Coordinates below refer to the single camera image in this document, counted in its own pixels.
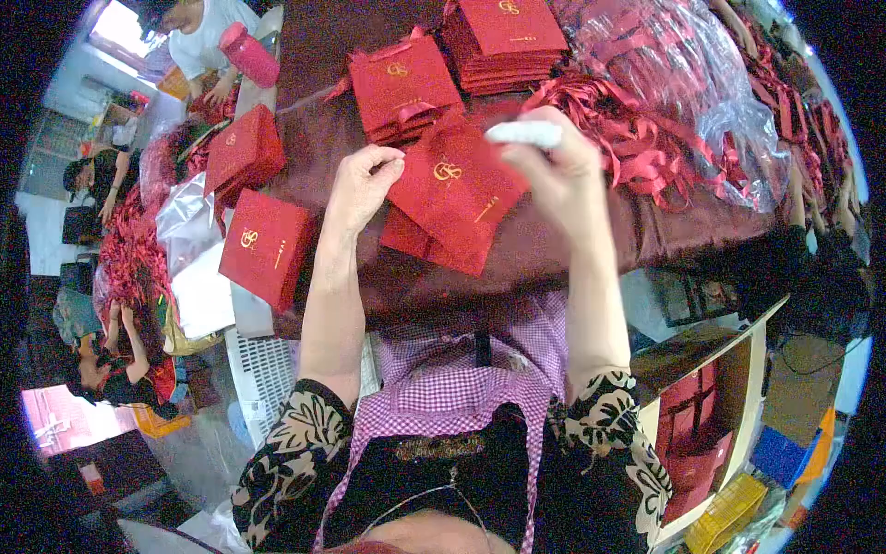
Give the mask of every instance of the black hair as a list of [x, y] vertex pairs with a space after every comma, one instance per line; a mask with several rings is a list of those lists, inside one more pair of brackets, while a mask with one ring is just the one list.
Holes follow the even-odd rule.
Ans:
[[71, 198], [74, 198], [74, 194], [77, 192], [77, 176], [83, 171], [83, 168], [89, 165], [92, 160], [89, 158], [84, 158], [82, 160], [72, 161], [67, 164], [67, 168], [65, 168], [65, 175], [62, 177], [62, 184], [65, 185], [65, 190], [71, 193]]
[[142, 28], [142, 41], [147, 40], [148, 34], [153, 31], [159, 32], [163, 16], [178, 4], [177, 0], [143, 0], [138, 3], [138, 25]]
[[74, 396], [80, 396], [81, 398], [85, 398], [89, 401], [93, 406], [96, 405], [96, 402], [101, 402], [102, 397], [101, 393], [98, 391], [94, 391], [86, 388], [82, 384], [82, 376], [80, 374], [80, 360], [78, 357], [77, 364], [73, 367], [68, 367], [64, 369], [65, 371], [65, 386], [67, 386], [67, 390], [71, 392]]

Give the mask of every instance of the clear plastic wrap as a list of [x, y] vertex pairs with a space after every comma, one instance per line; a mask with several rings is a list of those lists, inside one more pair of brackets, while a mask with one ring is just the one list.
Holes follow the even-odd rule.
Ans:
[[223, 242], [214, 219], [214, 195], [203, 198], [206, 172], [176, 186], [157, 213], [157, 242], [167, 253], [174, 279], [203, 252]]
[[746, 177], [723, 183], [721, 198], [760, 213], [772, 213], [784, 198], [790, 179], [790, 150], [779, 149], [772, 112], [759, 102], [727, 100], [702, 113], [696, 132], [719, 157], [727, 133], [732, 154]]
[[105, 320], [105, 312], [111, 307], [111, 300], [111, 283], [107, 268], [104, 263], [99, 263], [96, 274], [92, 276], [92, 308], [96, 310], [96, 316], [102, 322]]
[[[742, 56], [701, 0], [549, 0], [583, 71], [629, 91], [645, 108], [696, 129], [742, 179], [714, 192], [761, 212], [783, 198], [790, 155]], [[727, 137], [734, 148], [726, 148]]]

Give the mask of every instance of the hand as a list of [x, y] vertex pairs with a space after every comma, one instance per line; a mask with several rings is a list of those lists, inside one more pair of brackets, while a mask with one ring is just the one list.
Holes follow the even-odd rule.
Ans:
[[737, 37], [736, 43], [738, 44], [738, 47], [747, 51], [748, 55], [752, 58], [759, 59], [760, 52], [757, 50], [757, 43], [754, 41], [754, 35], [750, 33], [743, 23], [739, 22], [739, 25], [741, 25], [741, 28], [734, 30]]
[[502, 159], [526, 177], [532, 201], [573, 248], [591, 244], [595, 220], [599, 225], [601, 217], [608, 217], [600, 151], [553, 106], [524, 113], [519, 119], [550, 121], [563, 128], [560, 145], [548, 153], [553, 163], [525, 144], [509, 144]]
[[133, 322], [132, 308], [130, 308], [129, 306], [124, 306], [121, 312], [123, 314], [123, 324], [127, 327], [130, 327]]
[[228, 99], [228, 94], [230, 94], [230, 90], [234, 88], [234, 80], [229, 78], [228, 74], [225, 74], [221, 79], [219, 79], [213, 89], [207, 92], [206, 96], [203, 97], [203, 102], [206, 105], [220, 105], [224, 103], [226, 99]]
[[103, 227], [106, 227], [111, 221], [111, 214], [113, 214], [113, 207], [116, 202], [117, 189], [111, 189], [108, 192], [108, 197], [105, 199], [105, 204], [102, 206], [102, 211], [98, 212], [98, 217], [101, 218]]
[[[403, 175], [403, 152], [370, 144], [346, 156], [338, 164], [335, 184], [323, 222], [346, 233], [359, 233], [385, 201], [391, 185]], [[369, 171], [381, 166], [372, 175]]]

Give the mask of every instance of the woman's right hand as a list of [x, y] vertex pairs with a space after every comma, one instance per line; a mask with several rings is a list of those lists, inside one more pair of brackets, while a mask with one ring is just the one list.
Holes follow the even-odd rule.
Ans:
[[560, 145], [546, 160], [526, 144], [505, 146], [501, 157], [532, 186], [532, 201], [566, 236], [574, 249], [593, 244], [598, 226], [609, 225], [600, 151], [560, 110], [546, 105], [522, 114], [521, 121], [550, 121], [563, 129]]

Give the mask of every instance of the wall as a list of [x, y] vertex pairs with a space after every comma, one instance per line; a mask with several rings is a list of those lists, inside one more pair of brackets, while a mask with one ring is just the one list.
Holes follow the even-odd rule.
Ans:
[[77, 93], [86, 76], [121, 92], [137, 90], [151, 99], [158, 95], [152, 85], [136, 78], [135, 69], [90, 44], [79, 43], [62, 59], [43, 95], [43, 105], [80, 121], [92, 121], [97, 114], [95, 103]]

